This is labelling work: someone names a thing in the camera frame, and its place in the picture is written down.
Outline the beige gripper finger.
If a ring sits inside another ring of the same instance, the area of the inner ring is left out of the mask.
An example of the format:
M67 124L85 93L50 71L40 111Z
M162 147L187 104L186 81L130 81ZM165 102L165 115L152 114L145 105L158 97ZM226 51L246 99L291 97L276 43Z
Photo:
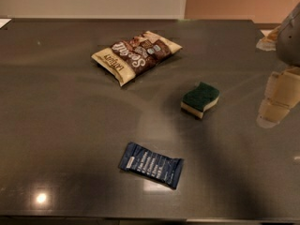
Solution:
M262 128L273 128L299 102L300 67L287 67L282 72L272 72L259 108L258 125Z
M262 30L264 37L257 42L256 48L266 52L274 51L278 41L278 30L279 27L272 30Z

